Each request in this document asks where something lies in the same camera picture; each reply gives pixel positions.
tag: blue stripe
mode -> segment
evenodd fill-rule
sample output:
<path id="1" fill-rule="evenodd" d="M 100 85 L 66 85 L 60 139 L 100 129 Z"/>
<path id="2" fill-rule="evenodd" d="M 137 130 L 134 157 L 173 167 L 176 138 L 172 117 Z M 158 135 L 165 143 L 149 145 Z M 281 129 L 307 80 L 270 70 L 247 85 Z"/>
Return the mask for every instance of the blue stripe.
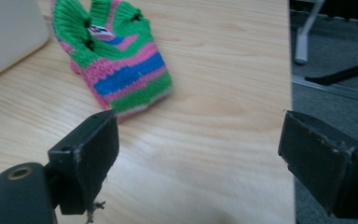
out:
<path id="1" fill-rule="evenodd" d="M 161 55 L 156 53 L 143 63 L 139 63 L 133 67 L 121 67 L 120 70 L 111 74 L 106 79 L 102 79 L 95 83 L 94 88 L 102 96 L 106 96 L 111 92 L 116 92 L 130 86 L 142 76 L 159 69 L 163 65 L 164 62 L 162 61 Z"/>
<path id="2" fill-rule="evenodd" d="M 105 42 L 106 44 L 110 44 L 110 45 L 118 45 L 121 44 L 121 42 L 123 42 L 124 37 L 119 37 L 116 36 L 115 38 L 113 38 L 113 40 L 103 40 L 103 42 Z"/>

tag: pink stripe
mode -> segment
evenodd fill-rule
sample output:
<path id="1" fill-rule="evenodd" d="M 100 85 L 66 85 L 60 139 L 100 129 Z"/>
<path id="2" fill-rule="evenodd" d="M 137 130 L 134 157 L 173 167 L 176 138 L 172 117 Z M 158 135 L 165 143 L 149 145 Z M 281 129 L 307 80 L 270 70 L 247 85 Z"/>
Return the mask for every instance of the pink stripe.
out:
<path id="1" fill-rule="evenodd" d="M 139 80 L 128 86 L 126 89 L 110 93 L 109 95 L 105 96 L 105 99 L 107 101 L 117 100 L 133 91 L 140 90 L 141 88 L 146 87 L 149 81 L 161 76 L 165 72 L 167 72 L 167 67 L 164 65 L 160 67 L 158 70 L 144 75 Z"/>
<path id="2" fill-rule="evenodd" d="M 136 40 L 136 38 L 138 38 L 138 35 L 130 35 L 128 37 L 125 37 L 124 40 L 118 45 L 115 45 L 115 47 L 120 49 L 121 51 L 124 51 L 130 44 L 132 44 Z"/>
<path id="3" fill-rule="evenodd" d="M 63 50 L 65 50 L 65 52 L 70 54 L 70 53 L 72 53 L 74 51 L 74 49 L 69 44 L 67 44 L 66 42 L 59 41 L 59 43 L 60 43 L 61 48 Z"/>
<path id="4" fill-rule="evenodd" d="M 71 70 L 74 72 L 74 73 L 77 73 L 77 74 L 81 74 L 81 68 L 79 65 L 77 65 L 77 63 L 75 63 L 75 61 L 73 59 L 71 59 L 71 62 L 70 62 L 70 66 L 71 66 Z"/>
<path id="5" fill-rule="evenodd" d="M 83 77 L 84 81 L 86 82 L 87 86 L 89 87 L 89 90 L 91 91 L 91 93 L 94 95 L 95 99 L 97 100 L 97 102 L 100 104 L 100 106 L 103 109 L 108 109 L 109 108 L 109 104 L 107 101 L 104 100 L 104 98 L 98 94 L 98 92 L 94 89 L 94 86 L 89 82 L 89 80 L 87 79 L 86 76 L 84 76 L 84 73 L 81 73 L 81 76 Z"/>
<path id="6" fill-rule="evenodd" d="M 150 42 L 146 44 L 143 48 L 141 48 L 136 55 L 129 59 L 112 61 L 106 58 L 101 58 L 90 64 L 86 68 L 85 73 L 88 74 L 89 81 L 92 84 L 95 84 L 101 79 L 105 79 L 108 76 L 112 76 L 115 71 L 121 69 L 121 67 L 134 66 L 138 63 L 144 62 L 157 52 L 158 49 L 156 44 L 154 42 Z"/>
<path id="7" fill-rule="evenodd" d="M 115 15 L 116 15 L 116 9 L 118 7 L 118 4 L 120 4 L 119 0 L 113 0 L 112 2 L 112 6 L 110 8 L 110 13 L 109 13 L 109 17 L 107 19 L 107 24 L 106 24 L 106 29 L 108 31 L 110 31 L 110 33 L 114 34 L 113 32 L 113 22 L 115 20 Z"/>
<path id="8" fill-rule="evenodd" d="M 52 9 L 53 9 L 54 6 L 55 6 L 55 2 L 56 2 L 56 0 L 51 0 L 51 1 L 50 1 L 50 9 L 51 9 L 51 11 L 52 11 Z"/>
<path id="9" fill-rule="evenodd" d="M 95 35 L 94 37 L 104 41 L 111 41 L 115 38 L 114 35 Z"/>

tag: chair leg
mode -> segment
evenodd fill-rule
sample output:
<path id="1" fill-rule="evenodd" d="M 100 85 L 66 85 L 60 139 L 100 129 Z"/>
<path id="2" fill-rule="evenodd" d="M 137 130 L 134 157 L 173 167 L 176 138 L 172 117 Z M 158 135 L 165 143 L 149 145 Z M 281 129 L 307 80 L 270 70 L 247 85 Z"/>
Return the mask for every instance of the chair leg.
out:
<path id="1" fill-rule="evenodd" d="M 324 0 L 315 0 L 312 11 L 308 16 L 304 26 L 298 28 L 296 38 L 295 63 L 303 65 L 308 61 L 308 33 L 312 24 L 315 22 L 319 11 L 324 5 Z"/>

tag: glove label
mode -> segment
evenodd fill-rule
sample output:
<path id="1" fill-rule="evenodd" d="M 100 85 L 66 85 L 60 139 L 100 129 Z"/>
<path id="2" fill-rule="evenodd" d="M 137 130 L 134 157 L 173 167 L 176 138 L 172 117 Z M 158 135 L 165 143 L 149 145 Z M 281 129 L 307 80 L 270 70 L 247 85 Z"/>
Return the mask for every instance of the glove label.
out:
<path id="1" fill-rule="evenodd" d="M 106 30 L 103 26 L 91 25 L 89 28 L 89 33 L 93 36 L 114 36 L 108 30 Z"/>

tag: wood grain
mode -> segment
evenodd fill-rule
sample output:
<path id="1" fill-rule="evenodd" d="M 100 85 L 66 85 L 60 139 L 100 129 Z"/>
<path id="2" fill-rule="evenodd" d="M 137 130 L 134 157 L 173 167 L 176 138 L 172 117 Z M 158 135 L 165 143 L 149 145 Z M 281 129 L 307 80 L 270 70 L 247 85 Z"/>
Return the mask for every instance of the wood grain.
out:
<path id="1" fill-rule="evenodd" d="M 95 223 L 294 223 L 293 178 L 277 153 L 291 107 L 287 1 L 131 3 L 151 20 L 174 90 L 119 125 Z M 39 6 L 50 26 L 49 1 Z M 0 172 L 47 163 L 99 111 L 51 36 L 0 74 Z"/>

